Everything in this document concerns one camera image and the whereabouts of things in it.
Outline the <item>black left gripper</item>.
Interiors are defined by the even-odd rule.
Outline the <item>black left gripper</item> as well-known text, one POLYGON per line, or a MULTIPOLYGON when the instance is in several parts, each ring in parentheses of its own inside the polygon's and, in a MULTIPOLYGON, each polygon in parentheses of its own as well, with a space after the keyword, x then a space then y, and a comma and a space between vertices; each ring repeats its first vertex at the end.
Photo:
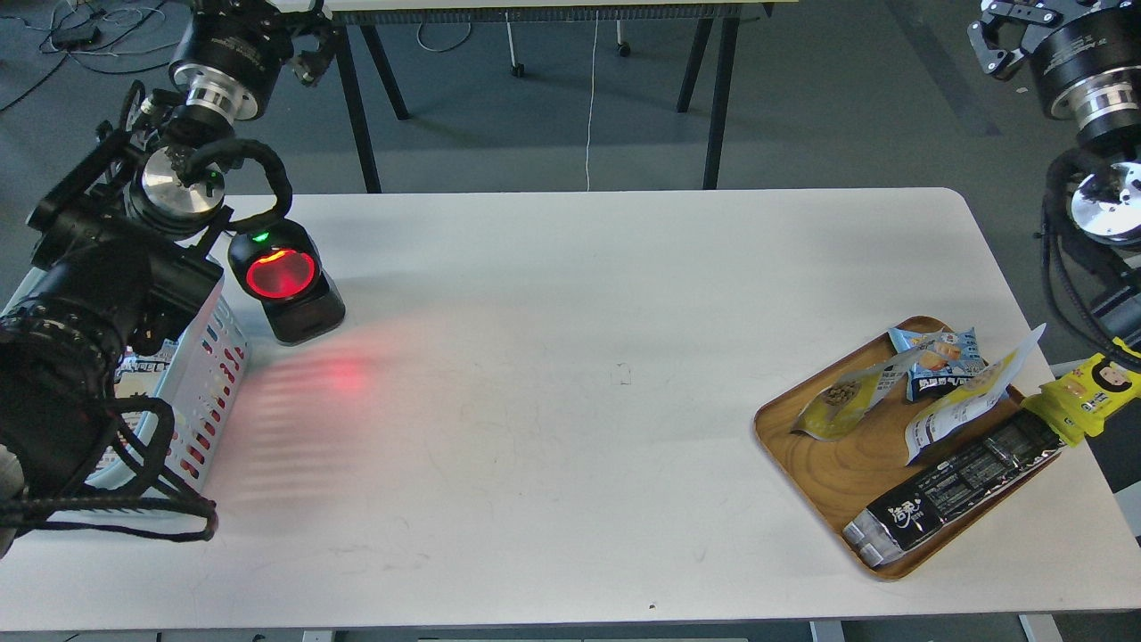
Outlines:
POLYGON ((292 70, 302 86, 317 86, 334 62, 341 47, 342 34, 333 24, 332 13, 323 1, 313 1, 306 11, 281 13, 273 8, 265 18, 265 36, 282 65, 292 70), (294 41, 313 36, 316 49, 294 52, 294 41))

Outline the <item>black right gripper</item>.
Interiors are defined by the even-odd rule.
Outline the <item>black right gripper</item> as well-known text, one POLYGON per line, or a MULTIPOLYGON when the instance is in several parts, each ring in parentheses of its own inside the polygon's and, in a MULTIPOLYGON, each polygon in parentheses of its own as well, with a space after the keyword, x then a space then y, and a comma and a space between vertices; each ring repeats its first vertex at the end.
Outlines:
POLYGON ((1006 81, 1047 36, 1083 15, 1083 1, 982 1, 968 39, 986 76, 1006 81))

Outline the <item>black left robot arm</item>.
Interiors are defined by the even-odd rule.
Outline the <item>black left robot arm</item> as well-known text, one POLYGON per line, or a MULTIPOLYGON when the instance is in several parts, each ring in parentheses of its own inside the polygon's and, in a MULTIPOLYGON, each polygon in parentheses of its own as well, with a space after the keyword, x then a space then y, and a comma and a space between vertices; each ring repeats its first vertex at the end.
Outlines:
POLYGON ((168 468, 173 407, 119 398, 128 352, 183 336, 222 281, 227 261, 262 306, 282 344, 337 328, 342 296, 301 224, 270 146, 234 133, 261 117, 284 66, 305 86, 337 47, 322 1, 283 13, 269 1, 193 1, 168 66, 173 89, 127 94, 119 124, 41 200, 29 227, 40 269, 3 312, 3 550, 33 530, 74 530, 60 512, 161 511, 203 528, 167 541, 207 541, 218 515, 168 468))

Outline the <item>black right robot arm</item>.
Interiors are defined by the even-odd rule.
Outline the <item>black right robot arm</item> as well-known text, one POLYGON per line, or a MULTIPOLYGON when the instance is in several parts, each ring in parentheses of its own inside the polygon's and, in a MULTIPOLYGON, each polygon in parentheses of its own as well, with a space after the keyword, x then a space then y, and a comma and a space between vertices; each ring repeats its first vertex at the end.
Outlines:
POLYGON ((1028 66, 1045 117, 1076 125, 1047 166, 1039 282, 1060 325, 1138 369, 1136 1, 984 1, 968 36, 984 73, 1028 66))

